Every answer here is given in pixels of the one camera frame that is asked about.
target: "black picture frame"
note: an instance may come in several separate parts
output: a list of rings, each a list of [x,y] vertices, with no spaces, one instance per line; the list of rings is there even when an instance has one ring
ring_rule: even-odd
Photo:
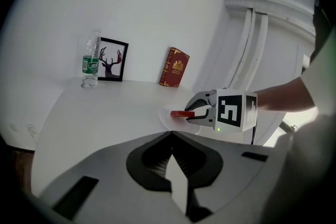
[[[117,40],[113,40],[113,39],[109,39],[109,38],[100,38],[101,41],[104,42],[109,42],[109,43],[113,43],[113,44],[118,44],[118,45],[122,45],[124,46],[124,52],[122,55],[122,60],[121,60],[121,68],[120,68],[120,75],[119,78],[106,78],[106,77],[98,77],[98,80],[103,80],[103,81],[122,81],[122,77],[123,77],[123,73],[124,73],[124,66],[125,66],[125,61],[126,61],[126,55],[127,55],[127,49],[128,49],[128,43],[125,42],[121,42],[121,41],[117,41]]]

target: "white table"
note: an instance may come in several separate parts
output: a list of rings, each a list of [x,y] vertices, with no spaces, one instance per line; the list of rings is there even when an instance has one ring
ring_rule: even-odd
[[[99,81],[94,90],[73,79],[51,110],[41,131],[32,167],[31,188],[39,196],[57,176],[93,152],[149,134],[167,131],[158,111],[187,104],[194,95],[183,87],[157,83]],[[239,134],[217,134],[202,126],[198,135],[242,143]]]

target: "red object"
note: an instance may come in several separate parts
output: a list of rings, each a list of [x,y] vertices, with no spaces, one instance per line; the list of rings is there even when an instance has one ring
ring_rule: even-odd
[[[170,48],[166,63],[164,64],[160,85],[178,87],[189,61],[189,55],[176,49]]]
[[[179,111],[179,110],[173,110],[170,112],[170,116],[175,118],[189,118],[194,117],[195,112],[194,111]]]

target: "deer antler artwork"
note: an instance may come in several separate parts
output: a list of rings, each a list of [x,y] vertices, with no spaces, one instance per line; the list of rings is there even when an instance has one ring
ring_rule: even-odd
[[[107,58],[105,60],[103,60],[103,56],[105,55],[105,52],[104,52],[105,49],[106,49],[106,47],[100,50],[100,56],[99,56],[99,60],[103,62],[102,65],[105,67],[105,77],[106,78],[118,78],[119,76],[116,76],[116,75],[112,74],[111,68],[112,68],[112,66],[121,63],[120,50],[118,50],[118,52],[117,52],[118,53],[117,61],[113,62],[113,58],[111,58],[112,63],[107,63]]]

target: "white plate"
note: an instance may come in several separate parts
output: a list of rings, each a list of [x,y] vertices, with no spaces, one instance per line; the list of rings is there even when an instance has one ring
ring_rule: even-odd
[[[183,107],[179,105],[165,105],[159,109],[159,118],[163,125],[169,131],[181,131],[188,132],[191,134],[198,134],[201,130],[200,125],[188,123],[185,118],[173,118],[170,116],[172,110],[184,110]]]

